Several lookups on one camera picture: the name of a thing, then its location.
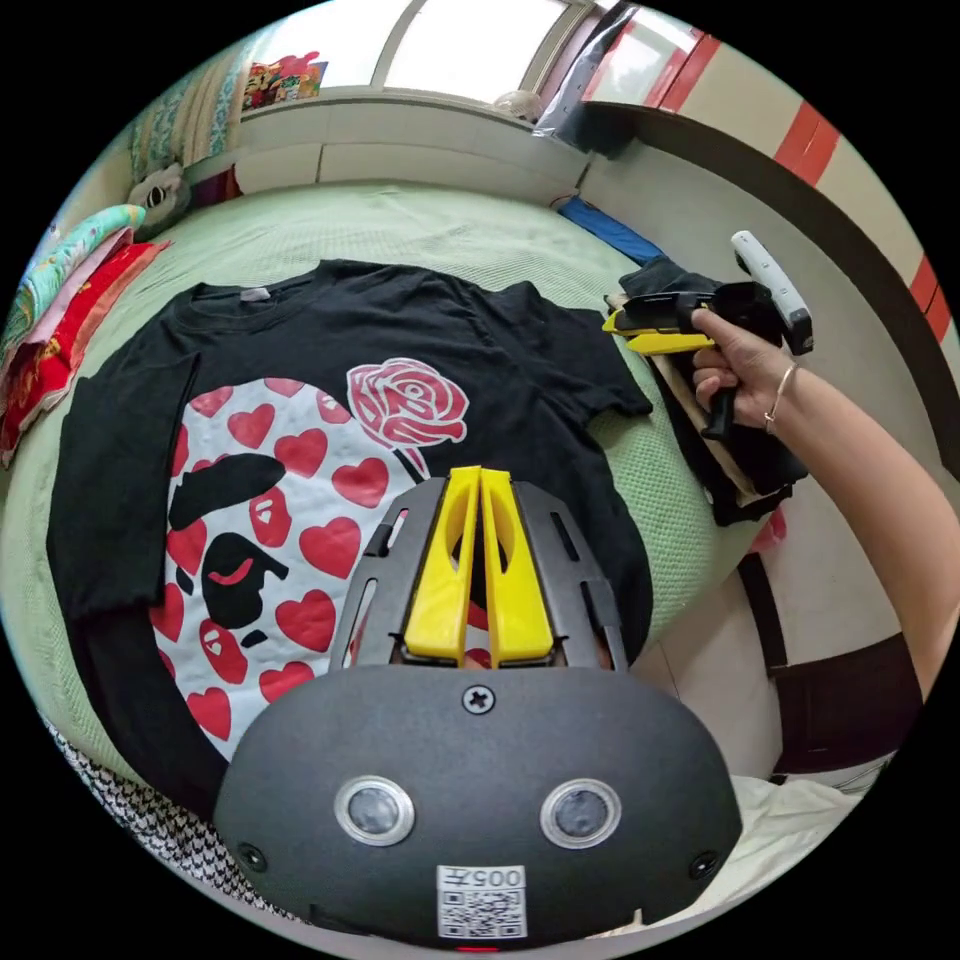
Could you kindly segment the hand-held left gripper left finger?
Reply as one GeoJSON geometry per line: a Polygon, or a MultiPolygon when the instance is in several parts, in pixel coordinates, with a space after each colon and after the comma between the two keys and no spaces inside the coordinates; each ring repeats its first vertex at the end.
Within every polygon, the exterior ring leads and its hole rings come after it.
{"type": "Polygon", "coordinates": [[[464,663],[481,468],[451,471],[441,484],[403,643],[415,658],[464,663]]]}

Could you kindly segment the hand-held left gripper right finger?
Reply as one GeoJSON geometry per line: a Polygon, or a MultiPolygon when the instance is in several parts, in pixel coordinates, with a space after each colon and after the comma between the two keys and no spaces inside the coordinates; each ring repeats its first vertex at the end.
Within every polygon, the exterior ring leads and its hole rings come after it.
{"type": "Polygon", "coordinates": [[[505,471],[480,470],[491,662],[512,667],[551,657],[553,633],[519,501],[505,471]]]}

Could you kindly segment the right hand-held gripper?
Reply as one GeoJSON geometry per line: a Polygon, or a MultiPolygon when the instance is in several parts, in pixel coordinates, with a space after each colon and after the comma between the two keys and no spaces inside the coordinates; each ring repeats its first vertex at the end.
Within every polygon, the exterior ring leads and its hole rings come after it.
{"type": "Polygon", "coordinates": [[[788,345],[788,310],[755,281],[723,284],[712,291],[669,291],[635,295],[623,301],[604,322],[606,332],[626,340],[626,348],[656,362],[677,383],[677,396],[691,401],[689,414],[703,439],[728,441],[734,428],[733,397],[723,391],[708,410],[695,398],[694,354],[714,346],[692,324],[704,308],[783,350],[788,345]]]}

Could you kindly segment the person's right hand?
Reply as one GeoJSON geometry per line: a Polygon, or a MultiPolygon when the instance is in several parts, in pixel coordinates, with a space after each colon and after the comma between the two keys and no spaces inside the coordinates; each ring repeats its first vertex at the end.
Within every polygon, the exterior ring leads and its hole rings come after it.
{"type": "Polygon", "coordinates": [[[708,410],[721,392],[730,391],[736,423],[772,432],[798,364],[782,349],[710,310],[695,310],[691,320],[695,330],[711,341],[693,358],[700,407],[708,410]]]}

